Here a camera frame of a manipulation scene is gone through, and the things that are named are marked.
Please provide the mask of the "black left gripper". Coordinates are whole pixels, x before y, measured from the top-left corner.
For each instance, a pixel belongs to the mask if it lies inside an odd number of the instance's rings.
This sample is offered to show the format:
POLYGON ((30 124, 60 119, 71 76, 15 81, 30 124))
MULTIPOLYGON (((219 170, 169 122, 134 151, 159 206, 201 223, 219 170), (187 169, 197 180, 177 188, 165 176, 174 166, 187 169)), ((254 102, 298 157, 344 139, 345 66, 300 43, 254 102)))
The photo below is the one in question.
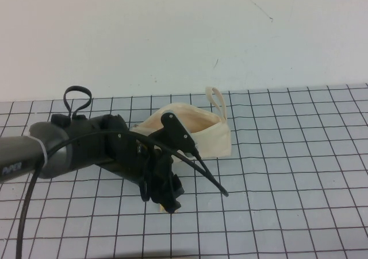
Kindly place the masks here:
POLYGON ((101 167, 138 185, 142 201, 152 200, 167 213, 175 213, 181 207, 177 199, 185 191, 172 171, 171 156, 152 144, 127 135, 129 129, 120 115, 105 115, 101 129, 117 132, 105 136, 105 152, 109 160, 101 167))

